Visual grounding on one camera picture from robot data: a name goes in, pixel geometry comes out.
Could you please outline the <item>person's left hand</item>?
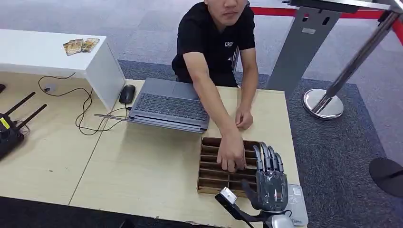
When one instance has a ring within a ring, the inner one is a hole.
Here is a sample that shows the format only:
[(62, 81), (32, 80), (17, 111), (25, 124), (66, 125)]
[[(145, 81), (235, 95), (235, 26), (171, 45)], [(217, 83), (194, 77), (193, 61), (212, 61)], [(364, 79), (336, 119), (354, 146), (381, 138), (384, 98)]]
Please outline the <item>person's left hand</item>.
[(253, 116), (251, 114), (250, 105), (240, 105), (237, 108), (235, 116), (236, 126), (240, 129), (246, 130), (253, 124)]

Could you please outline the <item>person's right hand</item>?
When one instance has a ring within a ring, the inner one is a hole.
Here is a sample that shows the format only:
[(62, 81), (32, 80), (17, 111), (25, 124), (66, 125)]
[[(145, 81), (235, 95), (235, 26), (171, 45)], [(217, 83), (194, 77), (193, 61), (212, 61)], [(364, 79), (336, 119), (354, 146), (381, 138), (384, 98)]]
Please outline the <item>person's right hand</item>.
[(243, 138), (238, 129), (230, 130), (222, 135), (217, 163), (224, 171), (235, 173), (246, 167)]

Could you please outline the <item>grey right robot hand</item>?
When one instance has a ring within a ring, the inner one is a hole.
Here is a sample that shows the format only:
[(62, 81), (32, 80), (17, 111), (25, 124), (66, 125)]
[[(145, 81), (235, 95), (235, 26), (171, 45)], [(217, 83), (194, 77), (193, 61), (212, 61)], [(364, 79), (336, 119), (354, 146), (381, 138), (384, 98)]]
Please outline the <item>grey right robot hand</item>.
[(241, 181), (242, 189), (254, 209), (283, 212), (288, 204), (288, 180), (282, 158), (264, 142), (253, 149), (257, 158), (256, 190), (245, 179)]

